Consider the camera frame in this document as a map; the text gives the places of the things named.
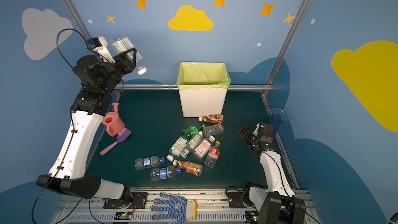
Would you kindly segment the green plastic bottle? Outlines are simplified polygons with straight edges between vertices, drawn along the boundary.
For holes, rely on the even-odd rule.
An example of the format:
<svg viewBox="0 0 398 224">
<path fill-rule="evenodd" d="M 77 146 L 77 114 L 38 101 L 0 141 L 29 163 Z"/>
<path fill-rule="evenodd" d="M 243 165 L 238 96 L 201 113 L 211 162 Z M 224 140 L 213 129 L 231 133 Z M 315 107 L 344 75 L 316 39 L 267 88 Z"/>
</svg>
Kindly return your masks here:
<svg viewBox="0 0 398 224">
<path fill-rule="evenodd" d="M 185 128 L 181 131 L 182 136 L 187 138 L 188 140 L 195 136 L 198 132 L 202 131 L 205 128 L 204 125 L 192 125 L 188 128 Z"/>
</svg>

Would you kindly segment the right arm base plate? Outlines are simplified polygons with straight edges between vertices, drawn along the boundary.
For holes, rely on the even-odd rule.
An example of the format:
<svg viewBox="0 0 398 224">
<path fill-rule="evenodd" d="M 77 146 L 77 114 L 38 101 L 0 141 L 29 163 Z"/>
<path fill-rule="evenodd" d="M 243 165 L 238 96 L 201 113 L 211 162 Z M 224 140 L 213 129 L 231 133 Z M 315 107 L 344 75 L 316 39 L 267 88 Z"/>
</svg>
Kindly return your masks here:
<svg viewBox="0 0 398 224">
<path fill-rule="evenodd" d="M 228 191 L 226 196 L 228 197 L 229 208 L 248 208 L 240 191 Z"/>
</svg>

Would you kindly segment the brown coffee bottle front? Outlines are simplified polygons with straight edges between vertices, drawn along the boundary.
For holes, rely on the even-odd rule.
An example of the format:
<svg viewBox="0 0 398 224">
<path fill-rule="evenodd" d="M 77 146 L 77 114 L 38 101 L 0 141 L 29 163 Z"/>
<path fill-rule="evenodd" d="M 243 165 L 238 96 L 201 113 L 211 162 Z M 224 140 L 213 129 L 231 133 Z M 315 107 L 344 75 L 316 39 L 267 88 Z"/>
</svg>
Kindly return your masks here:
<svg viewBox="0 0 398 224">
<path fill-rule="evenodd" d="M 189 174 L 195 176 L 201 176 L 203 171 L 203 166 L 190 161 L 174 160 L 173 166 L 181 168 L 181 170 L 186 171 Z"/>
</svg>

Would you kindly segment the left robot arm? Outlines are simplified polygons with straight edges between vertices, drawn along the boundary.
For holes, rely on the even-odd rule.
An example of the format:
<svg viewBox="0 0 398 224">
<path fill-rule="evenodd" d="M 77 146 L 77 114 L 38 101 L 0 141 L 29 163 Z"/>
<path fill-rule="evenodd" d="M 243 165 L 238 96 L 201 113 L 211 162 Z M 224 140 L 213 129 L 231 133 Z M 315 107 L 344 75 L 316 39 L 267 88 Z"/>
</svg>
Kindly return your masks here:
<svg viewBox="0 0 398 224">
<path fill-rule="evenodd" d="M 125 74 L 136 67 L 135 48 L 118 54 L 114 63 L 101 61 L 98 56 L 80 58 L 73 72 L 82 88 L 70 108 L 71 124 L 57 160 L 47 175 L 40 175 L 37 186 L 59 194 L 84 199 L 128 199 L 126 186 L 87 176 L 86 162 L 95 134 L 112 101 L 111 93 Z"/>
</svg>

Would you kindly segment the green bin liner bag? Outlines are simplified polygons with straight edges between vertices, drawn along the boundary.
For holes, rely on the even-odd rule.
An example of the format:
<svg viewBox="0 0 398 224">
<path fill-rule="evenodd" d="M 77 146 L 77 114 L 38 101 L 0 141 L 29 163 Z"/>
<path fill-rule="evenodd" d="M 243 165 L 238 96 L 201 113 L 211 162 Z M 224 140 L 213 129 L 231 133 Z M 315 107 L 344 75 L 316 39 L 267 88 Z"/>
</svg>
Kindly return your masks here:
<svg viewBox="0 0 398 224">
<path fill-rule="evenodd" d="M 178 69 L 177 88 L 229 89 L 231 78 L 225 63 L 218 62 L 181 62 Z"/>
</svg>

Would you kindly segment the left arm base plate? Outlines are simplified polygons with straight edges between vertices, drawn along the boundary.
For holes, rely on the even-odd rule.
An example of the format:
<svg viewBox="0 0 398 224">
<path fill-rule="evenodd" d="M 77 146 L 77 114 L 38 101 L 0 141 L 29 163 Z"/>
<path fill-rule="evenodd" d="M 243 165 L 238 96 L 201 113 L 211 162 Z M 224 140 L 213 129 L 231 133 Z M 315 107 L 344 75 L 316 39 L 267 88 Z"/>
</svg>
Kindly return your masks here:
<svg viewBox="0 0 398 224">
<path fill-rule="evenodd" d="M 126 193 L 121 199 L 106 199 L 103 209 L 144 209 L 148 198 L 147 192 Z"/>
</svg>

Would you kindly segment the pink label bottle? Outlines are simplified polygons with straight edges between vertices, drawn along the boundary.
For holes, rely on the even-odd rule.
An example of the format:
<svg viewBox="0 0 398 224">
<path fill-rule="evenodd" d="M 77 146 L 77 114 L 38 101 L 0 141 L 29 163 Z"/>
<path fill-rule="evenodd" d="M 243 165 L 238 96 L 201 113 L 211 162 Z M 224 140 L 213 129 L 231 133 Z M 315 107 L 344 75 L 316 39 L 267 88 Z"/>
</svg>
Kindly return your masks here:
<svg viewBox="0 0 398 224">
<path fill-rule="evenodd" d="M 200 142 L 200 144 L 196 147 L 196 149 L 193 151 L 193 155 L 199 160 L 203 159 L 203 157 L 210 150 L 214 141 L 215 141 L 215 137 L 212 135 L 207 138 L 204 138 Z"/>
</svg>

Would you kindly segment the aluminium frame rail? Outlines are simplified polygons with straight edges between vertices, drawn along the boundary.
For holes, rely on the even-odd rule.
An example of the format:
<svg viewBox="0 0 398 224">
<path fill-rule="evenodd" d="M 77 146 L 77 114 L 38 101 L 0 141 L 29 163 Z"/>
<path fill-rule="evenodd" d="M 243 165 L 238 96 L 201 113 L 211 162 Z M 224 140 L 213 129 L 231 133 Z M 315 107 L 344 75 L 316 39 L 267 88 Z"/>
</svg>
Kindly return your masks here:
<svg viewBox="0 0 398 224">
<path fill-rule="evenodd" d="M 270 73 L 267 77 L 267 80 L 264 85 L 231 85 L 229 87 L 229 90 L 235 90 L 235 91 L 261 91 L 262 97 L 265 97 L 267 95 L 268 91 L 271 91 L 273 89 L 273 82 L 277 76 L 277 73 L 280 70 L 280 67 L 282 66 L 282 63 L 289 51 L 289 48 L 291 44 L 293 43 L 293 40 L 295 38 L 295 35 L 311 5 L 313 0 L 302 0 L 297 13 L 296 13 L 296 18 L 293 19 L 293 24 L 291 25 L 288 34 L 285 38 L 285 41 L 283 43 L 283 46 L 270 70 Z M 76 6 L 72 2 L 72 0 L 61 0 L 63 3 L 64 7 L 68 11 L 69 15 L 71 16 L 74 24 L 78 28 L 75 30 L 75 32 L 82 34 L 82 37 L 84 39 L 89 39 L 91 37 L 91 34 L 89 33 L 86 25 L 83 23 L 83 19 L 80 16 Z M 117 85 L 116 89 L 119 91 L 122 90 L 179 90 L 179 89 L 189 89 L 192 90 L 192 86 L 184 86 L 180 84 L 175 84 L 175 85 L 155 85 L 155 84 L 127 84 L 127 85 Z"/>
</svg>

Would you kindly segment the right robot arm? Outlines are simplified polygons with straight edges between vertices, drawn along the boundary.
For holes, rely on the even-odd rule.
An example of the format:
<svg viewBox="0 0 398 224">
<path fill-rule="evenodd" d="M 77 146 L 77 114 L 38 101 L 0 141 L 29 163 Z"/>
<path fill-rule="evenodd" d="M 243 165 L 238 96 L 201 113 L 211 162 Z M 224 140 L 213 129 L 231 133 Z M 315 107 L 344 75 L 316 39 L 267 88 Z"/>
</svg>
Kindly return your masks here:
<svg viewBox="0 0 398 224">
<path fill-rule="evenodd" d="M 248 183 L 243 193 L 246 204 L 258 211 L 258 224 L 303 224 L 306 205 L 296 197 L 285 175 L 281 155 L 273 145 L 273 128 L 258 123 L 252 130 L 245 125 L 238 130 L 246 145 L 259 155 L 267 189 Z"/>
</svg>

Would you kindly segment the blue glass vase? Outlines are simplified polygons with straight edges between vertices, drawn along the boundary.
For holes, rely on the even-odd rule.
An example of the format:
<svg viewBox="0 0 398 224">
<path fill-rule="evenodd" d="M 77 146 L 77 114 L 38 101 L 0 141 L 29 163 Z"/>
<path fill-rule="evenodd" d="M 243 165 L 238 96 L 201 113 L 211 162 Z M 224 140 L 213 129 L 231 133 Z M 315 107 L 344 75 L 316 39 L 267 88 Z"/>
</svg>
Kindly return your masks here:
<svg viewBox="0 0 398 224">
<path fill-rule="evenodd" d="M 280 125 L 288 121 L 288 114 L 282 109 L 274 108 L 269 111 L 269 120 L 273 128 L 272 137 L 274 138 Z"/>
</svg>

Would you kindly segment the brown Nescafe bottle near bin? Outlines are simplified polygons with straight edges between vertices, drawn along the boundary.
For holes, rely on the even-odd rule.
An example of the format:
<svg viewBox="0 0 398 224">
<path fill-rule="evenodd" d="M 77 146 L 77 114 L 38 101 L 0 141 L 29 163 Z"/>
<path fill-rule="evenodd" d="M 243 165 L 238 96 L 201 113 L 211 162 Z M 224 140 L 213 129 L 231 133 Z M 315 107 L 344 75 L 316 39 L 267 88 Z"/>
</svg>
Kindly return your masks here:
<svg viewBox="0 0 398 224">
<path fill-rule="evenodd" d="M 208 115 L 199 117 L 200 122 L 207 122 L 212 124 L 224 123 L 223 115 Z"/>
</svg>

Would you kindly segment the clear ribbed plastic bottle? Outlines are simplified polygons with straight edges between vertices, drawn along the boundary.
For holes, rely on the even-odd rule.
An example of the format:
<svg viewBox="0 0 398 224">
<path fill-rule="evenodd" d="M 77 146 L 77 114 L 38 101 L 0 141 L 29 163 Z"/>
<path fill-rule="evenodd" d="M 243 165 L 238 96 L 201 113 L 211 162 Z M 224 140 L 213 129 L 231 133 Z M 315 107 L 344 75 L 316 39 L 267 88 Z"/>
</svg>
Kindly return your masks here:
<svg viewBox="0 0 398 224">
<path fill-rule="evenodd" d="M 203 137 L 207 138 L 210 136 L 218 135 L 224 132 L 224 126 L 221 123 L 213 124 L 205 127 L 202 130 Z"/>
</svg>

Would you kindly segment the green label bottle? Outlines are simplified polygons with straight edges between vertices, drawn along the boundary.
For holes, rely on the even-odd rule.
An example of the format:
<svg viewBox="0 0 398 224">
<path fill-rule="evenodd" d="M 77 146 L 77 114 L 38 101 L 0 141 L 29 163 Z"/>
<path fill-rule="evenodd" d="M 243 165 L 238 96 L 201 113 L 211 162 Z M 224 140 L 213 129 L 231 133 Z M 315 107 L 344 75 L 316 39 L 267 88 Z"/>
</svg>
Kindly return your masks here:
<svg viewBox="0 0 398 224">
<path fill-rule="evenodd" d="M 183 158 L 187 158 L 190 152 L 194 151 L 202 142 L 203 140 L 203 133 L 202 131 L 196 133 L 187 143 L 185 149 L 181 152 L 181 156 Z"/>
<path fill-rule="evenodd" d="M 118 54 L 125 54 L 131 61 L 135 61 L 135 70 L 139 75 L 146 73 L 147 68 L 144 66 L 143 57 L 127 37 L 117 37 L 112 47 Z"/>
<path fill-rule="evenodd" d="M 169 155 L 166 157 L 167 160 L 173 162 L 175 159 L 177 159 L 186 148 L 188 142 L 189 140 L 186 137 L 180 136 L 170 148 Z"/>
</svg>

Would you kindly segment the pink watering can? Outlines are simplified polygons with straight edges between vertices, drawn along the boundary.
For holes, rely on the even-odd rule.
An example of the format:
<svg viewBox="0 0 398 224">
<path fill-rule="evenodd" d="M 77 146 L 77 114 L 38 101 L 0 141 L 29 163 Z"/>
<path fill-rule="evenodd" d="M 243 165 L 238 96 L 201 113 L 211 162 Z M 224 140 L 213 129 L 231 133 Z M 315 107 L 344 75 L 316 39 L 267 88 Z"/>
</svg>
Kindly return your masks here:
<svg viewBox="0 0 398 224">
<path fill-rule="evenodd" d="M 119 116 L 119 103 L 113 103 L 113 107 L 114 110 L 107 113 L 102 120 L 103 125 L 106 127 L 106 132 L 111 137 L 118 135 L 125 128 L 125 123 Z"/>
</svg>

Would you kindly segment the blue label bottle front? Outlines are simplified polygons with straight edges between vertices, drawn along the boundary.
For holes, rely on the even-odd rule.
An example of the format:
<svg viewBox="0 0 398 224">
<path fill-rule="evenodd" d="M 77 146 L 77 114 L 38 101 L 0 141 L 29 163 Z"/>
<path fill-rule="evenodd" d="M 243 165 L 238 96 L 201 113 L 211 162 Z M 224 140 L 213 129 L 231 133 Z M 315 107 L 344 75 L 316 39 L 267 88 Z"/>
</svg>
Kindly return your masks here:
<svg viewBox="0 0 398 224">
<path fill-rule="evenodd" d="M 163 168 L 155 168 L 151 170 L 150 176 L 151 181 L 166 180 L 175 177 L 177 174 L 181 174 L 181 168 L 175 166 L 168 166 Z"/>
</svg>

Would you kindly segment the white waste bin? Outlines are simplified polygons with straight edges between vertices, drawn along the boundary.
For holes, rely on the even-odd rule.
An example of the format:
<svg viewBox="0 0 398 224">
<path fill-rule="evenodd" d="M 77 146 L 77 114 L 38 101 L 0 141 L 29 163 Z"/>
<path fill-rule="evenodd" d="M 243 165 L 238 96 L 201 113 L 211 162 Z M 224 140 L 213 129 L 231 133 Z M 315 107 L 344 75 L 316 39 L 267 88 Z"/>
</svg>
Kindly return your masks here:
<svg viewBox="0 0 398 224">
<path fill-rule="evenodd" d="M 222 114 L 227 89 L 194 88 L 178 91 L 185 118 Z"/>
</svg>

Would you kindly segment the red label yellow cap bottle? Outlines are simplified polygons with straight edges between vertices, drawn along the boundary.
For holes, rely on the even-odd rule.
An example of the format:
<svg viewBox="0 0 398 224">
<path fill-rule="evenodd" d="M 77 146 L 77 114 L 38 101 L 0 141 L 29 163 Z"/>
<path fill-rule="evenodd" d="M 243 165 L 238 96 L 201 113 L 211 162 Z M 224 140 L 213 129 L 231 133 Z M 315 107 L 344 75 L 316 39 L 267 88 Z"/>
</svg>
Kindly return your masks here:
<svg viewBox="0 0 398 224">
<path fill-rule="evenodd" d="M 221 143 L 219 141 L 216 141 L 215 144 L 211 146 L 204 163 L 205 166 L 211 169 L 213 169 L 216 166 L 220 156 L 220 146 Z"/>
</svg>

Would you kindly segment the blue label bottle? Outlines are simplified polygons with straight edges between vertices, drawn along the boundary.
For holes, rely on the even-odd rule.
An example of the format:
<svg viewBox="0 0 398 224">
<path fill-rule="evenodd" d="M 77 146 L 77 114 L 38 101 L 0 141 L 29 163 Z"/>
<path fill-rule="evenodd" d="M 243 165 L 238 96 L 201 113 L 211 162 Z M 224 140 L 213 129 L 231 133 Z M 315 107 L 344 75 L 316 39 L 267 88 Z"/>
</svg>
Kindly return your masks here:
<svg viewBox="0 0 398 224">
<path fill-rule="evenodd" d="M 146 158 L 138 158 L 135 160 L 135 170 L 143 170 L 156 168 L 161 164 L 165 163 L 164 157 L 152 156 Z"/>
<path fill-rule="evenodd" d="M 175 166 L 168 166 L 163 168 L 155 168 L 151 170 L 150 176 L 151 181 L 166 180 L 175 177 L 177 174 L 181 174 L 181 168 Z"/>
</svg>

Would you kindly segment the blue dotted work glove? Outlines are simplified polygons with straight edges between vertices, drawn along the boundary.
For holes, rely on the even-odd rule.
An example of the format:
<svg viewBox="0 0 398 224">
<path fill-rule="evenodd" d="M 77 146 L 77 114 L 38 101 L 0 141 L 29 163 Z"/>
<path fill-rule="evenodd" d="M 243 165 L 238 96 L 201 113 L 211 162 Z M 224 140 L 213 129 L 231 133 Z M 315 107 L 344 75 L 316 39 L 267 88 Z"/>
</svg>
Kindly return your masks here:
<svg viewBox="0 0 398 224">
<path fill-rule="evenodd" d="M 198 203 L 196 200 L 160 192 L 151 206 L 153 221 L 170 221 L 170 224 L 185 224 L 188 220 L 198 218 Z"/>
</svg>

